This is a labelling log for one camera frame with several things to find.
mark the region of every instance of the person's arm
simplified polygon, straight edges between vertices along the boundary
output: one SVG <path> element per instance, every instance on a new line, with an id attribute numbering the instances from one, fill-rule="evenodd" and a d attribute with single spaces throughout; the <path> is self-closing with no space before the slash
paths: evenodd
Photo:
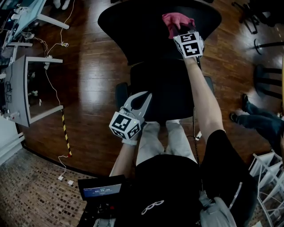
<path id="1" fill-rule="evenodd" d="M 135 145 L 122 145 L 111 176 L 118 176 L 124 174 L 126 178 L 129 177 L 134 156 L 134 149 Z"/>
<path id="2" fill-rule="evenodd" d="M 221 110 L 195 58 L 185 59 L 185 65 L 189 75 L 200 131 L 207 143 L 211 133 L 219 129 L 224 130 Z"/>

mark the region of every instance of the black and white marker cube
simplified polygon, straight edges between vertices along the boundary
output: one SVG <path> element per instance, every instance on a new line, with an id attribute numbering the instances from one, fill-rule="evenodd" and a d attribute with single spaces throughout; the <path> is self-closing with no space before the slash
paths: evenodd
<path id="1" fill-rule="evenodd" d="M 174 37 L 177 49 L 185 58 L 202 56 L 203 40 L 198 32 L 187 33 Z"/>
<path id="2" fill-rule="evenodd" d="M 114 135 L 126 140 L 130 140 L 141 130 L 139 120 L 119 112 L 115 112 L 109 127 Z"/>

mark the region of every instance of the blue jeans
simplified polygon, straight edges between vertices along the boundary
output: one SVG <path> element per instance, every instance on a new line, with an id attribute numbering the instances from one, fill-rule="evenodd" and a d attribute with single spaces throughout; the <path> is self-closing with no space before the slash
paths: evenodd
<path id="1" fill-rule="evenodd" d="M 250 115 L 240 115 L 237 123 L 248 129 L 256 129 L 267 139 L 277 154 L 281 154 L 280 139 L 284 131 L 284 121 L 274 113 L 257 108 L 250 102 L 246 103 L 246 110 Z"/>

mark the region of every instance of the display screen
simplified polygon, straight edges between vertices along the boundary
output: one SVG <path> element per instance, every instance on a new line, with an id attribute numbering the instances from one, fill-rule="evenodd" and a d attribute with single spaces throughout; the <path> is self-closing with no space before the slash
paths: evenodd
<path id="1" fill-rule="evenodd" d="M 115 184 L 110 186 L 98 187 L 98 188 L 85 188 L 83 189 L 85 197 L 97 197 L 106 196 L 115 193 L 119 193 L 121 184 Z"/>

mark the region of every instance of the pink cloth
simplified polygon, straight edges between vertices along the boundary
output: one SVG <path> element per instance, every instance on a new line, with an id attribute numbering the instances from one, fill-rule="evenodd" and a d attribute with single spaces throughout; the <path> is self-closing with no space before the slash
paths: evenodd
<path id="1" fill-rule="evenodd" d="M 188 26 L 189 23 L 195 27 L 194 19 L 188 18 L 187 16 L 179 13 L 179 12 L 171 12 L 162 15 L 162 20 L 165 22 L 166 26 L 169 29 L 169 39 L 174 38 L 173 27 L 176 25 L 178 29 L 181 29 L 181 25 Z"/>

